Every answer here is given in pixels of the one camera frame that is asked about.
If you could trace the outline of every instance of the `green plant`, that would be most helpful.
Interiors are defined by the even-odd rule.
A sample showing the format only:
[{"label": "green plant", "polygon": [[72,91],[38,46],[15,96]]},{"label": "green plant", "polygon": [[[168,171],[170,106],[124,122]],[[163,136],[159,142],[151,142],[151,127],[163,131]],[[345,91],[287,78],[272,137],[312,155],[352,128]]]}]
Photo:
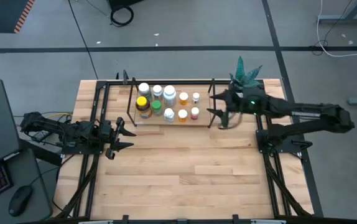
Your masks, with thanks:
[{"label": "green plant", "polygon": [[235,77],[231,73],[229,74],[229,77],[232,82],[237,84],[238,88],[256,86],[260,84],[258,81],[255,80],[255,78],[259,74],[261,67],[262,65],[246,73],[242,57],[239,56]]}]

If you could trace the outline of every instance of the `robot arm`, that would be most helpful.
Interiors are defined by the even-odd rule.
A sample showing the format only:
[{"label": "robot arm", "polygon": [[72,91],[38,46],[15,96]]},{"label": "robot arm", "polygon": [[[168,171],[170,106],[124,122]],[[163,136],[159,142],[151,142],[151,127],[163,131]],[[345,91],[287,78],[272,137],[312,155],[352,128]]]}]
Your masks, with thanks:
[{"label": "robot arm", "polygon": [[264,93],[261,86],[243,88],[234,85],[229,90],[211,96],[213,99],[224,100],[226,111],[208,109],[209,112],[220,117],[222,129],[228,128],[229,113],[246,113],[266,115],[270,118],[284,116],[298,116],[311,119],[303,123],[283,126],[272,124],[268,129],[268,139],[279,144],[288,136],[312,133],[315,131],[329,131],[332,133],[346,133],[354,128],[348,111],[339,105],[289,103],[280,98],[274,98]]},{"label": "robot arm", "polygon": [[90,150],[90,154],[99,154],[102,144],[110,144],[106,151],[108,159],[114,158],[114,151],[120,151],[133,143],[120,142],[119,134],[123,136],[136,136],[124,128],[124,121],[118,118],[116,129],[110,121],[103,121],[96,125],[94,121],[78,121],[74,124],[65,124],[52,119],[44,118],[39,112],[26,113],[21,124],[21,131],[28,134],[32,131],[48,131],[58,134],[60,142],[57,145],[69,149],[67,154],[82,154],[83,149]]}]

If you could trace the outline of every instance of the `black mouse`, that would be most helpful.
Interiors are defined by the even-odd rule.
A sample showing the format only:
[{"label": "black mouse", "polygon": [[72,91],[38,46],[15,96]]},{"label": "black mouse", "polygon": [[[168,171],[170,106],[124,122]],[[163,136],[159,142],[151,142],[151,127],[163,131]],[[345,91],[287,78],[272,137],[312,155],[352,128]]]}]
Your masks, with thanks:
[{"label": "black mouse", "polygon": [[31,195],[32,187],[30,185],[19,187],[11,198],[9,214],[12,217],[21,215],[24,212]]}]

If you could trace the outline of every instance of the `wooden tabletop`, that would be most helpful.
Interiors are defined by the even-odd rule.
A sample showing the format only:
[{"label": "wooden tabletop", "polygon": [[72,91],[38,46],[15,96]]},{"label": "wooden tabletop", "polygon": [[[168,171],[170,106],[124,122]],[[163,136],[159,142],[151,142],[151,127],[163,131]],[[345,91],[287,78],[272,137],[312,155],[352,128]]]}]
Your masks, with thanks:
[{"label": "wooden tabletop", "polygon": [[[265,79],[264,84],[267,94],[284,98],[279,79]],[[90,119],[95,85],[95,80],[81,81],[74,121]],[[217,85],[216,92],[225,88]],[[114,123],[117,117],[123,117],[126,129],[137,137],[121,138],[134,146],[117,153],[115,160],[100,157],[91,219],[120,220],[123,215],[132,220],[229,219],[232,214],[240,218],[273,217],[253,115],[244,115],[236,129],[224,131],[216,127],[218,118],[210,129],[159,125],[135,128],[126,114],[129,90],[130,86],[121,85],[110,88],[106,119]],[[224,102],[218,102],[218,107],[223,105]],[[289,124],[290,119],[277,119],[273,123]],[[312,213],[300,160],[290,154],[281,154],[280,160],[287,188]],[[77,189],[81,162],[82,156],[76,155],[61,168],[54,198],[60,207],[68,203]],[[277,187],[276,192],[283,214]],[[82,197],[81,214],[86,195],[87,192]]]}]

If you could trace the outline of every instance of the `pill bottle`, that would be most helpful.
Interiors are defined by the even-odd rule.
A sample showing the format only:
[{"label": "pill bottle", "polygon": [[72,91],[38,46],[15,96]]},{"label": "pill bottle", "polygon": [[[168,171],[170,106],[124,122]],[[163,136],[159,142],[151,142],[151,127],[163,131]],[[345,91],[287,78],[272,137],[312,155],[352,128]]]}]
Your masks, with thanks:
[{"label": "pill bottle", "polygon": [[185,122],[187,120],[187,111],[186,110],[180,110],[178,111],[178,120],[181,122]]},{"label": "pill bottle", "polygon": [[192,95],[192,103],[198,104],[199,103],[199,93],[193,93]]},{"label": "pill bottle", "polygon": [[164,119],[165,121],[168,122],[173,122],[174,121],[174,112],[172,109],[167,108],[164,113]]},{"label": "pill bottle", "polygon": [[163,91],[162,91],[162,87],[160,85],[155,85],[153,88],[152,88],[152,91],[154,92],[154,100],[159,100],[161,101],[162,100],[162,97],[163,97]]},{"label": "pill bottle", "polygon": [[168,108],[173,107],[176,104],[176,90],[173,86],[168,85],[164,89],[164,101]]},{"label": "pill bottle", "polygon": [[137,98],[136,108],[139,111],[141,118],[147,119],[151,117],[152,115],[151,104],[149,103],[147,98],[143,96]]},{"label": "pill bottle", "polygon": [[139,94],[145,98],[147,98],[147,100],[149,100],[150,102],[152,101],[152,94],[151,94],[151,90],[149,89],[149,85],[146,83],[141,83],[139,85]]},{"label": "pill bottle", "polygon": [[191,119],[198,119],[198,117],[199,117],[199,109],[192,108],[191,109]]},{"label": "pill bottle", "polygon": [[160,103],[159,100],[154,100],[151,103],[152,107],[152,112],[154,112],[154,115],[159,116],[162,114],[162,103]]},{"label": "pill bottle", "polygon": [[181,105],[186,105],[187,102],[188,102],[188,93],[182,92],[182,93],[180,93],[179,97],[180,97],[180,104]]}]

